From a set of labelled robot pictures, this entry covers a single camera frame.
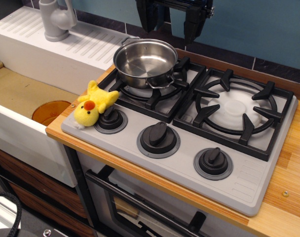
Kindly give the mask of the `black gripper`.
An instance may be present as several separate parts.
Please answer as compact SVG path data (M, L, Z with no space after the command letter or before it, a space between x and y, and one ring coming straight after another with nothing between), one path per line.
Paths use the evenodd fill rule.
M185 44L193 43L200 36L204 25L204 11L207 18L214 15L213 0L136 0L141 25L147 33L153 31L157 26L157 4L186 12Z

